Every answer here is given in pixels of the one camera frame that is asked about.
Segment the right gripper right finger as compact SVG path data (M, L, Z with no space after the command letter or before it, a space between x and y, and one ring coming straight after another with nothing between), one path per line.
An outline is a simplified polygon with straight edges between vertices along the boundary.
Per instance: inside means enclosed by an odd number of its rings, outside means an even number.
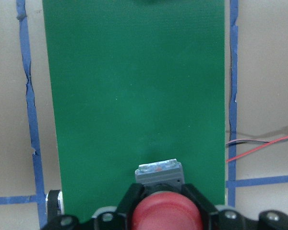
M182 185L181 193L197 206L203 229L218 230L219 216L217 208L193 184Z

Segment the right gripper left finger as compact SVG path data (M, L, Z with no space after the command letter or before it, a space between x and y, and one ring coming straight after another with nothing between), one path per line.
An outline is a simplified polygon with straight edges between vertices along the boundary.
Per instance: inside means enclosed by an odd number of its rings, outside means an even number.
M133 183L128 188L122 200L115 211L118 230L130 230L132 227L132 215L137 205L142 200L144 186L142 184Z

